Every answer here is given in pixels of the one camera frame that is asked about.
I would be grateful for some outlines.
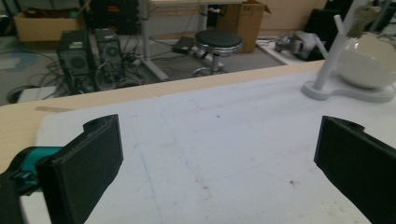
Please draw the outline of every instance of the wall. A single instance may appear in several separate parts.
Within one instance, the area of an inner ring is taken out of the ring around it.
[[[150,5],[148,34],[153,39],[179,39],[194,36],[199,21],[198,5],[155,7]]]
[[[262,16],[259,35],[281,35],[303,30],[312,9],[325,7],[327,0],[258,0],[271,10]]]

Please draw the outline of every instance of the desk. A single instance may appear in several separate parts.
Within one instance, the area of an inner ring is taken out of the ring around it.
[[[202,12],[199,14],[199,24],[196,30],[204,30],[206,28],[206,14],[207,5],[209,4],[237,4],[242,3],[242,0],[150,0],[154,6],[182,6],[182,5],[203,5]],[[139,0],[139,11],[140,11],[140,23],[142,27],[142,38],[143,38],[143,59],[142,63],[156,76],[160,81],[169,81],[169,77],[155,65],[150,59],[149,52],[149,6],[148,0]],[[185,25],[178,26],[176,28],[183,32]]]
[[[25,118],[35,117],[38,124],[30,124],[31,129],[25,134],[21,132],[22,136],[30,134],[30,137],[34,137],[39,121],[44,118],[40,113],[50,113],[43,112],[46,108],[77,109],[144,99],[90,108],[85,112],[76,110],[53,114],[44,120],[45,128],[38,134],[41,137],[38,142],[61,145],[64,143],[63,136],[76,135],[75,128],[87,117],[97,117],[109,111],[114,113],[114,110],[121,114],[121,136],[125,139],[123,144],[126,144],[124,164],[119,177],[104,194],[103,200],[92,213],[93,219],[88,223],[127,223],[127,220],[134,223],[352,223],[353,220],[367,223],[313,163],[320,116],[339,115],[344,119],[357,119],[363,122],[362,125],[370,124],[376,135],[385,137],[395,145],[391,133],[381,132],[380,129],[394,127],[395,120],[390,113],[395,109],[395,104],[370,104],[341,97],[328,102],[306,98],[299,88],[307,77],[314,77],[320,66],[321,62],[302,63],[160,83],[140,87],[139,91],[138,88],[131,88],[53,99],[33,105],[5,106],[7,110],[0,110],[0,118],[2,124],[13,128],[22,126],[24,121],[33,121],[25,119],[20,124],[12,123],[12,115],[16,111],[21,112],[20,116],[25,114]],[[266,79],[280,75],[289,76]],[[230,90],[242,94],[230,98]],[[279,90],[282,90],[282,96],[276,98]],[[143,95],[132,96],[138,92]],[[213,92],[221,93],[216,94],[218,99],[208,99],[207,95]],[[184,120],[182,117],[186,116],[190,118],[188,123],[193,122],[198,126],[180,124]],[[145,126],[152,119],[160,119],[160,125]],[[233,126],[235,122],[242,126]],[[64,127],[63,131],[59,131],[64,133],[61,137],[55,131],[59,127]],[[237,136],[243,141],[230,138],[240,133],[235,127],[241,127],[244,134]],[[162,132],[163,135],[150,136],[153,128],[165,132]],[[218,137],[226,140],[213,141],[213,137],[209,137],[212,138],[210,144],[215,143],[214,146],[209,144],[207,147],[209,141],[203,139],[194,142],[200,150],[189,147],[192,137],[196,137],[196,134],[202,136],[205,132],[215,135],[224,133]],[[152,138],[155,141],[159,139],[163,144],[157,146]],[[19,136],[14,136],[13,141],[13,146],[23,142]],[[217,142],[220,142],[220,147],[216,147]],[[221,146],[224,142],[227,142],[227,147]],[[228,142],[238,147],[233,148]],[[37,201],[30,201],[28,208],[35,208],[36,205]],[[114,213],[108,213],[109,206],[114,209]]]

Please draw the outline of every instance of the black device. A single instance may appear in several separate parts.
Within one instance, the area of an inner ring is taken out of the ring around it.
[[[307,33],[316,34],[324,42],[327,51],[338,34],[334,21],[334,16],[338,13],[339,11],[334,9],[313,9],[304,29]]]
[[[182,36],[172,47],[172,51],[175,53],[188,54],[193,45],[194,38]]]
[[[83,6],[87,0],[79,0]],[[91,1],[85,13],[90,29],[111,29],[118,35],[134,35],[138,22],[137,0]]]
[[[84,223],[123,161],[118,115],[91,120],[64,147],[28,147],[0,174],[0,223],[27,223],[20,196],[43,190],[52,223]]]
[[[395,148],[357,123],[324,116],[314,161],[372,223],[396,223]]]
[[[109,29],[96,29],[94,33],[103,75],[108,77],[106,79],[120,82],[125,79],[125,75],[119,38]]]
[[[95,63],[87,31],[64,31],[57,54],[71,94],[96,91]]]

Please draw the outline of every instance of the stool leg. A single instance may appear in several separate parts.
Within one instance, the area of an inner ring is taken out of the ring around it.
[[[212,59],[212,67],[210,74],[215,75],[219,71],[219,60],[220,60],[220,55],[218,53],[213,53],[213,59]]]
[[[194,77],[206,77],[207,75],[212,74],[212,68],[211,67],[203,67],[203,68],[198,68],[194,71]]]

